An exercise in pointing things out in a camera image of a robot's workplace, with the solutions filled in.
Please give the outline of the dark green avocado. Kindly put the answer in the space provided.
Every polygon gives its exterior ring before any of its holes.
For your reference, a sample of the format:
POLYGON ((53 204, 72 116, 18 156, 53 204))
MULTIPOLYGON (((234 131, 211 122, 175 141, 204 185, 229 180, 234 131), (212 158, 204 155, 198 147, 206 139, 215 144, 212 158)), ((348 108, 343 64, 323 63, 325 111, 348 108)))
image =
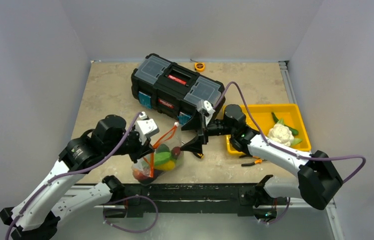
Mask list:
POLYGON ((165 153, 165 152, 170 152, 171 149, 164 143, 160 144, 158 147, 155 149, 155 153, 165 153))

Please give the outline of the clear orange zip top bag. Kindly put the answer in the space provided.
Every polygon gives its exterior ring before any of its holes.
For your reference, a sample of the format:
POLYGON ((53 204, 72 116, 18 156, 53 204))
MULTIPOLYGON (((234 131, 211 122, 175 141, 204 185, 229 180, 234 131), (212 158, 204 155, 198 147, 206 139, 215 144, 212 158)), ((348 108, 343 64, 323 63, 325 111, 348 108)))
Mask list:
POLYGON ((154 151, 132 165, 134 179, 146 186, 159 176, 179 168, 184 162, 181 146, 181 126, 175 122, 173 127, 153 144, 154 151))

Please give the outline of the red pink peach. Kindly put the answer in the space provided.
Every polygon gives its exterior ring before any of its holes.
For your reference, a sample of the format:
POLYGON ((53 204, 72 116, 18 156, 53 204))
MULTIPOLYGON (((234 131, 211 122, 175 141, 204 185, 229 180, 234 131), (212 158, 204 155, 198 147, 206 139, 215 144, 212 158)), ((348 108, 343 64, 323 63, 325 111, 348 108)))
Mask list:
POLYGON ((148 175, 144 174, 142 171, 136 168, 133 169, 132 174, 133 174, 134 179, 136 179, 139 182, 145 181, 149 178, 148 175))

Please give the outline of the dark red plum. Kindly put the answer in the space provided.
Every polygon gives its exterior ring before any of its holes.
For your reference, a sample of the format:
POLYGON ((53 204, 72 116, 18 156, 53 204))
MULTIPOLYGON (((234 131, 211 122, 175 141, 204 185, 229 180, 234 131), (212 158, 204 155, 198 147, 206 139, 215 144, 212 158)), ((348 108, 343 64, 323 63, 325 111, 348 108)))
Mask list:
POLYGON ((174 160, 177 160, 178 157, 180 156, 181 154, 181 149, 179 146, 176 146, 174 148, 171 149, 171 158, 174 159, 174 160))

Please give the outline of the yellow corn cob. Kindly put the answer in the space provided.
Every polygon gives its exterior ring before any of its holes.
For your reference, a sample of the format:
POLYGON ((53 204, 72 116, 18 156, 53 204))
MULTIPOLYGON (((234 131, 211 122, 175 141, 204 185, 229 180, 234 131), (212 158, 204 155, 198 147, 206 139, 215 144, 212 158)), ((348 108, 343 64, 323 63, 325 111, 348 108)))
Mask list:
POLYGON ((167 172, 173 170, 175 167, 176 163, 172 160, 169 160, 164 164, 155 166, 154 169, 167 172))

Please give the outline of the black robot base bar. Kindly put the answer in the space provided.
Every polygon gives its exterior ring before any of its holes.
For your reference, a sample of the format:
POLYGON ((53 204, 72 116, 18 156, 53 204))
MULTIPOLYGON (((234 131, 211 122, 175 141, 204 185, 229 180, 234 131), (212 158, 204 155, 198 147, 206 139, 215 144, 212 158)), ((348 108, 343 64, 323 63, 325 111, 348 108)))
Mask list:
POLYGON ((155 183, 143 186, 127 183, 118 199, 106 204, 107 218, 141 218, 146 213, 236 214, 272 220, 277 210, 287 205, 287 198, 270 197, 263 189, 269 180, 259 183, 155 183))

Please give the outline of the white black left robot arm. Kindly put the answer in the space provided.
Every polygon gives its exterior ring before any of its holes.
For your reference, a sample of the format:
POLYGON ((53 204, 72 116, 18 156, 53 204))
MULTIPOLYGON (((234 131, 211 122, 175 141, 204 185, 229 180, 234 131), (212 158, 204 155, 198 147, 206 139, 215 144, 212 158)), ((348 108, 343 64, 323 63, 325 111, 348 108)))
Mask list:
POLYGON ((130 124, 118 115, 108 115, 94 129, 68 142, 47 176, 20 204, 0 211, 8 226, 5 239, 49 240, 75 214, 97 205, 127 203, 124 185, 106 176, 86 192, 63 199, 65 193, 112 156, 128 155, 136 163, 153 152, 151 137, 159 132, 152 118, 137 113, 130 124))

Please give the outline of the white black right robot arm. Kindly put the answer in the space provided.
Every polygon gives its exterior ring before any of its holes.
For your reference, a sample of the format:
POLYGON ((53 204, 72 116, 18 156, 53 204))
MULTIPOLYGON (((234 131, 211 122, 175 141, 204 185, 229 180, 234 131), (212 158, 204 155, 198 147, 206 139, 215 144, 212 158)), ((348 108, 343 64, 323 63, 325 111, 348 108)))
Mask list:
POLYGON ((269 176, 258 184, 255 196, 263 204, 274 198, 300 198, 317 210, 323 210, 343 185, 343 179, 326 153, 299 151, 268 139, 260 130, 246 123, 246 115, 237 104, 229 104, 222 119, 201 108, 186 122, 182 131, 195 131, 182 151, 202 153, 210 136, 229 135, 239 152, 267 160, 296 177, 292 183, 276 183, 269 176))

